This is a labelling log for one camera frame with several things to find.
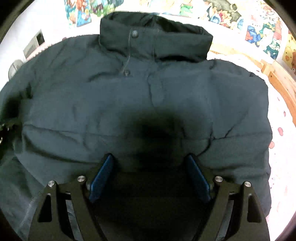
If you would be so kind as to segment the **dark navy puffer jacket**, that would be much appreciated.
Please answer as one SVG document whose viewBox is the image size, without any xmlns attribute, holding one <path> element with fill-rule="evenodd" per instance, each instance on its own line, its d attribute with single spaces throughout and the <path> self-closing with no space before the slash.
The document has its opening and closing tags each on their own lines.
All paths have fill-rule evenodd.
<svg viewBox="0 0 296 241">
<path fill-rule="evenodd" d="M 251 182 L 271 209 L 268 88 L 232 62 L 207 59 L 199 26 L 114 12 L 98 35 L 68 38 L 25 63 L 1 90 L 1 211 L 21 240 L 50 180 L 117 163 L 94 204 L 106 236 L 190 240 L 207 206 L 186 163 Z"/>
</svg>

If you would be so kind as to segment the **pink heart-print bed sheet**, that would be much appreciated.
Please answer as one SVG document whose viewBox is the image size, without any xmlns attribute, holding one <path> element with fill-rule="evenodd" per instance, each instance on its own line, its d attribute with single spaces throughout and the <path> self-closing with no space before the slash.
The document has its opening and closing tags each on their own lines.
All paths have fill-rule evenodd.
<svg viewBox="0 0 296 241">
<path fill-rule="evenodd" d="M 271 62 L 273 59 L 245 40 L 235 37 L 223 40 L 217 36 L 213 38 L 208 57 L 221 58 L 242 66 L 263 78 L 268 86 L 268 118 L 273 139 L 269 145 L 272 205 L 267 224 L 270 239 L 281 240 L 295 215 L 295 125 L 283 97 L 261 72 L 260 60 Z"/>
</svg>

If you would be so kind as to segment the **grey round fan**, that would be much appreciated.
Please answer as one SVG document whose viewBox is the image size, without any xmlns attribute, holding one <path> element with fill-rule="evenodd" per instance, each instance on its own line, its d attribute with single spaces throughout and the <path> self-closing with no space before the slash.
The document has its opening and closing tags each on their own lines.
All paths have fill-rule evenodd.
<svg viewBox="0 0 296 241">
<path fill-rule="evenodd" d="M 15 60 L 10 68 L 9 68 L 9 72 L 8 72 L 8 78 L 9 80 L 11 80 L 13 78 L 13 76 L 16 74 L 16 72 L 21 68 L 21 66 L 23 65 L 23 61 L 22 60 Z"/>
</svg>

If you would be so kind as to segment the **wooden bed frame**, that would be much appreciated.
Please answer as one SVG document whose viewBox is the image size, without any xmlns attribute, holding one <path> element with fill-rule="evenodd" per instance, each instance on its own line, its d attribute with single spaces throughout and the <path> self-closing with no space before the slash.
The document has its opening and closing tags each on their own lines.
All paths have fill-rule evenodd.
<svg viewBox="0 0 296 241">
<path fill-rule="evenodd" d="M 261 72 L 268 77 L 271 85 L 281 94 L 295 125 L 296 102 L 295 102 L 295 80 L 276 61 L 266 62 L 260 60 L 262 64 Z"/>
</svg>

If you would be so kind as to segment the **grey wall box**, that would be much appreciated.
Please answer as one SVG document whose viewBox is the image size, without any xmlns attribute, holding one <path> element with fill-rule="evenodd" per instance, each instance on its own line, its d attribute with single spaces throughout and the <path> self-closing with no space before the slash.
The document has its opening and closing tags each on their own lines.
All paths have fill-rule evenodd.
<svg viewBox="0 0 296 241">
<path fill-rule="evenodd" d="M 32 54 L 38 47 L 40 47 L 45 42 L 44 36 L 41 30 L 36 33 L 36 35 L 30 40 L 29 44 L 23 50 L 23 54 L 27 59 L 30 54 Z"/>
</svg>

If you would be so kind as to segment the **colourful cartoon wall posters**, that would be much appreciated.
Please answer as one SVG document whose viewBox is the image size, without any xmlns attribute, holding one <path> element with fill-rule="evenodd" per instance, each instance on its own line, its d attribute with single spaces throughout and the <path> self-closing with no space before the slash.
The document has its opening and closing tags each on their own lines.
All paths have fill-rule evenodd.
<svg viewBox="0 0 296 241">
<path fill-rule="evenodd" d="M 184 16 L 226 27 L 295 73 L 295 37 L 266 1 L 64 1 L 69 24 L 80 27 L 113 11 Z"/>
</svg>

